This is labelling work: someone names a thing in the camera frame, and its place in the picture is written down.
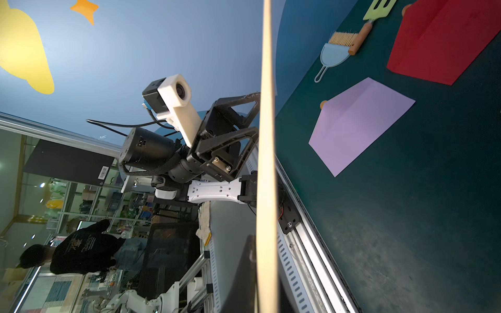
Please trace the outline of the green toy rake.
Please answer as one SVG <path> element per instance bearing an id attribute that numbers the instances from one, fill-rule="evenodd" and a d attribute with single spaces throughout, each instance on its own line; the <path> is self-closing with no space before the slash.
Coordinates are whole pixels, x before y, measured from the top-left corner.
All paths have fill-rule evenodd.
<path id="1" fill-rule="evenodd" d="M 396 4 L 397 0 L 374 0 L 369 6 L 365 16 L 363 17 L 363 21 L 365 21 L 363 27 L 360 29 L 360 32 L 354 39 L 352 45 L 348 49 L 348 54 L 350 56 L 354 56 L 358 53 L 361 46 L 365 42 L 365 39 L 370 34 L 373 24 L 377 19 L 385 18 L 393 9 L 393 6 Z"/>

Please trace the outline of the tan kraft envelope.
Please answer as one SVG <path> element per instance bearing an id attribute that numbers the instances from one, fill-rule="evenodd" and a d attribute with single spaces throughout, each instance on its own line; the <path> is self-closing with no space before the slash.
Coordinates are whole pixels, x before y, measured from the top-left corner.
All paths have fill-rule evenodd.
<path id="1" fill-rule="evenodd" d="M 275 169 L 275 87 L 273 77 L 272 2 L 264 1 L 257 179 L 256 312 L 279 311 L 277 251 L 277 176 Z"/>

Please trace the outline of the black monitor panel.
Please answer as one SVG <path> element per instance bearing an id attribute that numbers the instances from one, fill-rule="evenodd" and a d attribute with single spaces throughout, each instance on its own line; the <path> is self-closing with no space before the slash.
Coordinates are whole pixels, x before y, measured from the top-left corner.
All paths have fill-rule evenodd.
<path id="1" fill-rule="evenodd" d="M 113 161 L 111 156 L 39 140 L 23 171 L 38 176 L 102 186 Z"/>

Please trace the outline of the red envelope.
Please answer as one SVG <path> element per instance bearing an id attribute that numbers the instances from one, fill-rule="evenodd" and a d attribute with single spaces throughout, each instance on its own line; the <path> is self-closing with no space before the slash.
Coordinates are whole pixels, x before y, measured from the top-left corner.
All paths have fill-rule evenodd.
<path id="1" fill-rule="evenodd" d="M 405 9 L 387 69 L 451 86 L 499 32 L 499 1 L 416 1 Z"/>

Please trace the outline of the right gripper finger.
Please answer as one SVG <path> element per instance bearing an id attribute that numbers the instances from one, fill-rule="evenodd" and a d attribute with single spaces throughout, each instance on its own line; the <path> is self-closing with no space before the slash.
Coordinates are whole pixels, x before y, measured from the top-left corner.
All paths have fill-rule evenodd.
<path id="1" fill-rule="evenodd" d="M 257 287 L 256 236 L 249 235 L 245 242 L 230 292 L 221 312 L 255 312 Z"/>

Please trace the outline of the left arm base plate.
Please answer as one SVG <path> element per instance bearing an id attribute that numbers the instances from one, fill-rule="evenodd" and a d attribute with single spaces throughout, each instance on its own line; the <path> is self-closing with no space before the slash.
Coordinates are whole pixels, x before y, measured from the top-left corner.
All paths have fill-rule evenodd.
<path id="1" fill-rule="evenodd" d="M 300 222 L 301 216 L 289 192 L 285 189 L 282 183 L 279 183 L 277 188 L 278 194 L 278 213 L 279 226 L 284 235 L 290 233 Z"/>

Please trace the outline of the aluminium front rail base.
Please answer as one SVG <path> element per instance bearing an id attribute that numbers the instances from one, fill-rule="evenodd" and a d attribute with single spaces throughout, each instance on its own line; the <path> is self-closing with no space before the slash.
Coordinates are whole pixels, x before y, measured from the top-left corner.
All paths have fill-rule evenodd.
<path id="1" fill-rule="evenodd" d="M 291 312 L 361 312 L 338 265 L 313 223 L 285 170 L 276 164 L 277 177 L 291 200 L 285 210 L 299 215 L 291 230 L 278 227 L 279 277 L 284 288 L 283 304 Z M 210 202 L 211 239 L 206 250 L 210 265 L 204 278 L 213 284 L 213 295 L 204 303 L 205 312 L 221 312 L 229 298 L 241 253 L 256 229 L 255 210 L 233 202 Z"/>

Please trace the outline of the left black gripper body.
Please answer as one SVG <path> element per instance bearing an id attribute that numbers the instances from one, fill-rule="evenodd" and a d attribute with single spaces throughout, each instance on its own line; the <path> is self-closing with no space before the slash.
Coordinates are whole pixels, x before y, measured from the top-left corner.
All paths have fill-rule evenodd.
<path id="1" fill-rule="evenodd" d="M 218 181 L 237 177 L 236 162 L 241 144 L 236 139 L 238 128 L 233 113 L 214 105 L 204 116 L 187 158 L 190 164 Z"/>

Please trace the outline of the blue toy brush dustpan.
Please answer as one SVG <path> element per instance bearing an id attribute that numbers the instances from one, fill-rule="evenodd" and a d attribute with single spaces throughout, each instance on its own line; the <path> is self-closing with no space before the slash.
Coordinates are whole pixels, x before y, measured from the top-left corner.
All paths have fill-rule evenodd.
<path id="1" fill-rule="evenodd" d="M 349 58 L 348 51 L 357 36 L 357 33 L 334 32 L 332 34 L 320 53 L 322 68 L 315 76 L 314 83 L 319 83 L 328 69 L 340 65 Z"/>

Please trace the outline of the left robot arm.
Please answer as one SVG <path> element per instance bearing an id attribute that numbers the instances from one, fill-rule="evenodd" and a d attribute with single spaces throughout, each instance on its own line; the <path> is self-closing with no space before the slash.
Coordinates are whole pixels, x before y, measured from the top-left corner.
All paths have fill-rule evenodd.
<path id="1" fill-rule="evenodd" d="M 221 98 L 204 116 L 192 147 L 142 128 L 127 136 L 118 160 L 128 176 L 149 177 L 159 203 L 229 201 L 257 205 L 257 172 L 240 173 L 258 143 L 251 125 L 260 94 Z"/>

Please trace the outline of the person in black shirt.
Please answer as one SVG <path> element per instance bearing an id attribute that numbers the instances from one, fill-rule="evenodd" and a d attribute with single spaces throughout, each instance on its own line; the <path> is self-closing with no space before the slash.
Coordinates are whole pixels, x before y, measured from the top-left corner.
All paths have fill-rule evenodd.
<path id="1" fill-rule="evenodd" d="M 19 266 L 23 269 L 50 265 L 55 275 L 107 272 L 117 265 L 116 253 L 125 239 L 107 234 L 110 221 L 101 220 L 71 233 L 58 246 L 33 245 L 26 249 Z"/>

